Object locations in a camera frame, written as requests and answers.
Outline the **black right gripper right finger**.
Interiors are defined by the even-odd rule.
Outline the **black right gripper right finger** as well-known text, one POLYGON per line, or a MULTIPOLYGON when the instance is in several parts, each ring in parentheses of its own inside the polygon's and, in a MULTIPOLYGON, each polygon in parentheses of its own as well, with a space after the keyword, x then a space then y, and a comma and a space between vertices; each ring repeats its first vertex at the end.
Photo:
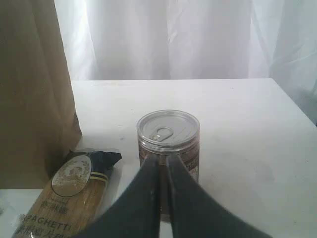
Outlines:
POLYGON ((269 235, 215 201, 189 174, 180 156, 167 157, 169 212, 175 238, 267 238, 269 235))

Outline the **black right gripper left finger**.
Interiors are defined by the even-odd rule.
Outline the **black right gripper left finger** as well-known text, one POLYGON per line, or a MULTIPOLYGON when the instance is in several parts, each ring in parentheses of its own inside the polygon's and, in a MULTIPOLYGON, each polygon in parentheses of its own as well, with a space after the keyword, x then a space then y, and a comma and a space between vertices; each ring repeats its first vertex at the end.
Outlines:
POLYGON ((121 196, 77 238, 158 238, 159 158, 149 155, 121 196))

